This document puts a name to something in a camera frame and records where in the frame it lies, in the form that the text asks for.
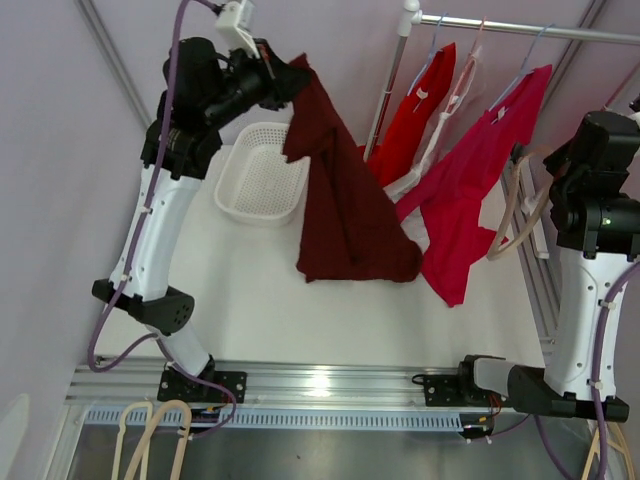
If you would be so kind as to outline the dark maroon t shirt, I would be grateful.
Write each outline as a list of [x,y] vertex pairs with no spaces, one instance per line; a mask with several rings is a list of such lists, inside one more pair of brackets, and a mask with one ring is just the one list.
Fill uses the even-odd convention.
[[309,158],[297,270],[306,282],[416,279],[422,252],[402,229],[395,205],[362,159],[306,55],[291,66],[309,74],[293,101],[283,154]]

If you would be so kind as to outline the white t shirt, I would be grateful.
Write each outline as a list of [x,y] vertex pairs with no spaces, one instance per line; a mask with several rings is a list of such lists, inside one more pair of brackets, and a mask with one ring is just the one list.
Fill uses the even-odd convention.
[[398,203],[409,191],[416,187],[420,180],[424,178],[429,169],[444,156],[443,147],[452,126],[467,111],[468,105],[463,111],[457,112],[453,116],[448,116],[445,106],[449,98],[451,89],[460,74],[454,70],[452,84],[449,92],[442,100],[438,109],[432,114],[427,122],[423,137],[413,159],[413,164],[407,174],[392,184],[384,187],[384,191],[393,203]]

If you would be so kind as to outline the pink wire hanger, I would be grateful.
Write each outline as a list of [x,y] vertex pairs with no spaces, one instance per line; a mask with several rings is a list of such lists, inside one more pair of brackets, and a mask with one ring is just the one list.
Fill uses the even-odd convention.
[[486,19],[481,21],[474,43],[451,89],[444,109],[448,116],[463,111],[484,91],[482,53],[485,21]]

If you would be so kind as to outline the pink t shirt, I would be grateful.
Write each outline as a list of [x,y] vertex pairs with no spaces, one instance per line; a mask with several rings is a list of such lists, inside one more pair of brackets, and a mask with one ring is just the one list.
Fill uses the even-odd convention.
[[396,204],[401,221],[420,212],[429,237],[421,274],[450,308],[464,303],[470,268],[496,239],[479,224],[482,202],[514,145],[530,143],[551,74],[550,64],[526,74]]

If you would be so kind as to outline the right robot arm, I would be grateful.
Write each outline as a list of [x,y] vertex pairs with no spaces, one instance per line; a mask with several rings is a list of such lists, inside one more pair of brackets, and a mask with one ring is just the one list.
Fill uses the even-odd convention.
[[575,135],[549,155],[549,197],[562,270],[559,329],[549,364],[520,365],[468,355],[455,392],[466,404],[490,392],[516,411],[625,422],[614,357],[624,290],[639,270],[639,203],[621,190],[639,150],[639,117],[587,113]]

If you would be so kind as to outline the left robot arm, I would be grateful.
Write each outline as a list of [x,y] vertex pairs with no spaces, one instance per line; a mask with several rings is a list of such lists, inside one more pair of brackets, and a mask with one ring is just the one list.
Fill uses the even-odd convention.
[[282,61],[268,42],[257,53],[237,48],[223,55],[205,38],[178,40],[163,65],[166,89],[141,152],[139,197],[120,260],[109,277],[92,286],[104,309],[102,329],[114,310],[147,329],[172,368],[180,389],[194,401],[209,398],[214,360],[189,320],[194,298],[169,284],[169,270],[190,204],[214,155],[220,131],[254,106],[278,111],[309,85],[311,74]]

